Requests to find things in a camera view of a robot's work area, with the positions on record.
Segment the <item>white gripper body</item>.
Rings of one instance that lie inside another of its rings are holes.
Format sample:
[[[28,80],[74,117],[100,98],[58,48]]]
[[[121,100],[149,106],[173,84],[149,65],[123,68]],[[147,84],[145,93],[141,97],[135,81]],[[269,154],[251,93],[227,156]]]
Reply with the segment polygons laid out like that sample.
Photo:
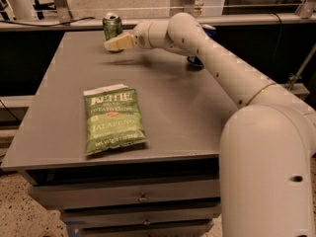
[[[151,21],[141,21],[133,29],[132,33],[135,38],[135,43],[141,48],[151,48],[151,44],[149,41],[149,30],[151,25]]]

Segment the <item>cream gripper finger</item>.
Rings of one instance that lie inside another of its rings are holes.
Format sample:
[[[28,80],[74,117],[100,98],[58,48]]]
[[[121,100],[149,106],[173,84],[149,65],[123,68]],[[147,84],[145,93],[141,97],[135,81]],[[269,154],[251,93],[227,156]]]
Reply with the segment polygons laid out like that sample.
[[[121,51],[135,46],[135,38],[129,33],[122,33],[112,39],[106,40],[104,47],[107,51]]]

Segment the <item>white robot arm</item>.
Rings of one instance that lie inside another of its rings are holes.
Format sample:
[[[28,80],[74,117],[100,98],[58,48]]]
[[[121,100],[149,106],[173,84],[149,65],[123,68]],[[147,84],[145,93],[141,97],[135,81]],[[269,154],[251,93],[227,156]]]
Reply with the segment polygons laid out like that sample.
[[[190,14],[142,21],[105,43],[135,46],[196,56],[238,108],[220,138],[223,237],[315,237],[314,110],[211,39]]]

